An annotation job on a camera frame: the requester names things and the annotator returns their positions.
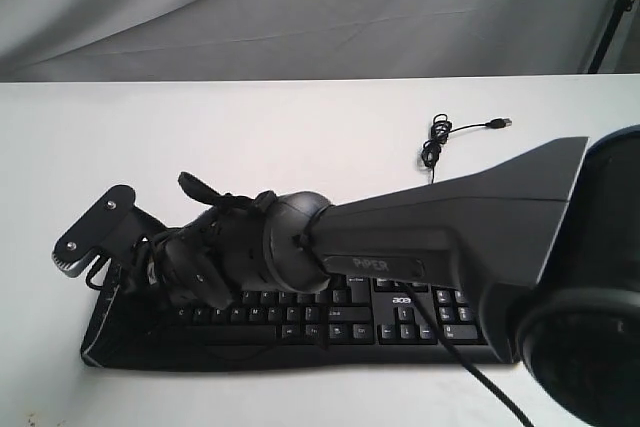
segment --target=gray fabric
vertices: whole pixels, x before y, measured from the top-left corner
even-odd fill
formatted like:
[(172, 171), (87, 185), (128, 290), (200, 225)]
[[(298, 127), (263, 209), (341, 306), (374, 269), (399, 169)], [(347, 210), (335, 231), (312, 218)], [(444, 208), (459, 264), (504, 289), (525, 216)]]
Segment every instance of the gray fabric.
[[(0, 23), (2, 45), (12, 46), (0, 50), (0, 59), (3, 79), (17, 81), (576, 73), (584, 68), (612, 4), (613, 0), (119, 0), (110, 3), (109, 15), (104, 15), (100, 2), (78, 7), (68, 0), (66, 8), (74, 5), (76, 15), (58, 15), (53, 29), (47, 21), (38, 21), (35, 37), (7, 40), (7, 28)], [(93, 14), (89, 21), (83, 9)], [(108, 28), (105, 17), (112, 21)], [(11, 38), (11, 27), (8, 33)]]

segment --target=white table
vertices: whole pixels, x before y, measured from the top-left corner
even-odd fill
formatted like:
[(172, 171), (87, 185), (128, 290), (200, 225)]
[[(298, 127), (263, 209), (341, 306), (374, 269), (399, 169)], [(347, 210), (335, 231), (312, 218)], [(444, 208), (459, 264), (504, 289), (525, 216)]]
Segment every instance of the white table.
[[(437, 180), (562, 136), (640, 123), (640, 75), (273, 83), (0, 84), (0, 425), (515, 426), (459, 367), (165, 374), (85, 367), (96, 294), (49, 260), (111, 185), (172, 225), (202, 206), (181, 170), (221, 191), (311, 189), (335, 203), (426, 181), (433, 115), (513, 126), (452, 137)], [(537, 426), (579, 426), (522, 366), (483, 369)]]

